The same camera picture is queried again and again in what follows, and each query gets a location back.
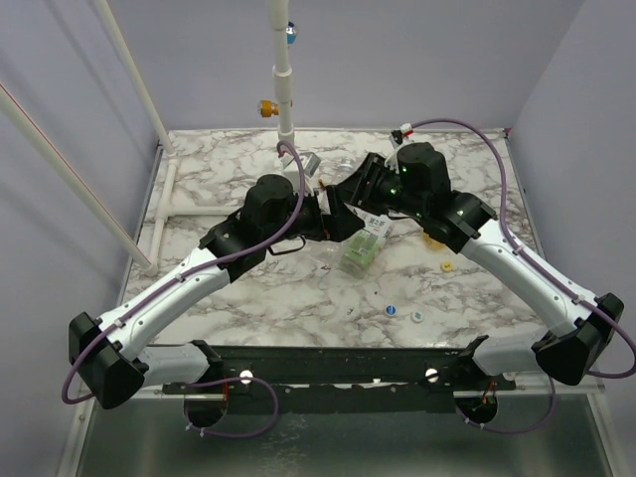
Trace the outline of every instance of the orange valve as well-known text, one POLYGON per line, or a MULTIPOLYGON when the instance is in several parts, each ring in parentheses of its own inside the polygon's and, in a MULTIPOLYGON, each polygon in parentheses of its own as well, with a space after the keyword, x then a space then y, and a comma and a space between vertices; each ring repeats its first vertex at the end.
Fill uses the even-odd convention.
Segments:
POLYGON ((271 117, 278 115, 278 104, 268 99, 258 103, 258 114, 261 117, 271 117))

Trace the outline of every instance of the vertical white pipe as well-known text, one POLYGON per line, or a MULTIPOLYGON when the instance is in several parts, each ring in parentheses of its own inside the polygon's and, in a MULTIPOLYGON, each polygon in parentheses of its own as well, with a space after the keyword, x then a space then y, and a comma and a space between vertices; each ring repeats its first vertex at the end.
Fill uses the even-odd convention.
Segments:
POLYGON ((293 76, 289 64, 287 24, 289 0, 268 0, 269 23, 274 31, 275 64, 273 68, 274 93, 278 102, 278 139, 294 143, 294 125, 291 121, 293 76))
POLYGON ((132 81, 132 85, 137 91, 137 95, 143 104, 143 107, 146 109, 146 112, 150 116, 150 120, 152 121, 152 125, 159 136, 159 140, 161 144, 163 144, 163 148, 166 151, 166 154, 169 156, 173 156, 175 154, 175 150, 172 147, 172 142, 170 142, 170 137, 168 137, 168 133, 166 132, 166 128, 163 126, 161 122, 161 118, 159 117, 159 113, 155 108, 152 99, 150 98, 150 93, 148 92, 148 88, 139 73, 139 69, 135 65, 134 60, 132 59, 132 55, 130 55, 130 51, 128 50, 128 46, 126 45, 126 41, 117 26, 117 22, 115 17, 112 15, 112 11, 108 6, 107 0, 96 0, 97 10, 99 11, 99 15, 101 15, 101 20, 103 21, 104 26, 106 27, 106 31, 110 36, 110 40, 114 45, 117 53, 119 54, 119 58, 123 62, 128 75, 132 81))
POLYGON ((0 84, 0 110, 15 124, 24 137, 35 147, 49 165, 62 177, 64 182, 102 222, 106 228, 121 242, 142 268, 149 268, 150 261, 139 249, 137 244, 121 224, 112 216, 108 209, 99 201, 91 189, 71 167, 66 158, 60 153, 51 140, 36 125, 35 121, 17 103, 2 84, 0 84))

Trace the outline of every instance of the clear plastic bottle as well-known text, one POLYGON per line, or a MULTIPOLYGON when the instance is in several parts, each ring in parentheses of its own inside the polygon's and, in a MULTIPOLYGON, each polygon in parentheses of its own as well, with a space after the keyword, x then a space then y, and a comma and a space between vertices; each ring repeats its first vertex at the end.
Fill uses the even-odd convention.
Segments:
MULTIPOLYGON (((327 185, 338 185, 349 176, 351 176, 356 170, 356 160, 346 157, 340 161, 340 164, 336 167, 332 177, 325 177, 327 185)), ((329 211, 329 201, 327 200, 327 194, 323 194, 320 200, 320 207, 323 211, 329 211)))
POLYGON ((334 178, 331 184, 337 185, 351 176, 356 170, 356 160, 351 157, 345 157, 336 168, 334 178))

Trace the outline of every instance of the cable tie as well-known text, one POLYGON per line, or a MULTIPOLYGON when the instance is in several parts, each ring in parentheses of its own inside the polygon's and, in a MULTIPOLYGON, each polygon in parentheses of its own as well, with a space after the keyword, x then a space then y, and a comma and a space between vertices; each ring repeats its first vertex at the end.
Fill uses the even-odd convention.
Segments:
POLYGON ((399 127, 399 131, 404 136, 410 136, 413 133, 413 126, 410 124, 410 122, 406 122, 405 124, 399 127))
POLYGON ((524 248, 526 248, 526 245, 524 243, 519 243, 517 245, 517 248, 513 249, 513 255, 518 255, 519 252, 523 250, 524 248))

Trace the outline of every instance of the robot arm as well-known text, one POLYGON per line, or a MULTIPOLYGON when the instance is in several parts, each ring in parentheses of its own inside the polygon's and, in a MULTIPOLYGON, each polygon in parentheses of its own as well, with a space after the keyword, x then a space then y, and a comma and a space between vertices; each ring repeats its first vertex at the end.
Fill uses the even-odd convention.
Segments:
POLYGON ((450 188, 446 160, 430 144, 401 143, 388 160, 370 153, 337 189, 345 202, 372 214, 395 211, 411 217, 433 239, 499 278, 544 321, 548 333, 539 340, 481 337, 473 342, 473 361, 486 375, 543 370, 564 384, 577 385, 609 343, 611 326, 583 303, 595 302, 614 321, 623 303, 611 293, 596 297, 525 249, 525 255, 577 298, 538 273, 521 257, 523 243, 511 235, 513 243, 522 244, 513 248, 506 238, 495 211, 474 195, 450 188))
MULTIPOLYGON (((325 193, 330 214, 323 213, 317 194, 310 192, 280 240, 342 241, 365 226, 339 199, 333 186, 327 187, 325 193)), ((111 330, 79 360, 78 367, 80 376, 104 408, 122 404, 143 387, 194 383, 208 375, 219 375, 221 360, 203 341, 181 346, 150 343, 199 300, 264 261, 267 249, 258 245, 274 237, 291 220, 298 199, 299 194, 286 178, 262 176, 247 192, 243 207, 210 229, 199 246, 172 271, 96 319, 82 313, 71 322, 72 364, 99 334, 111 330), (238 253, 239 257, 231 259, 230 255, 238 253), (218 258, 225 258, 225 263, 211 265, 218 258)))

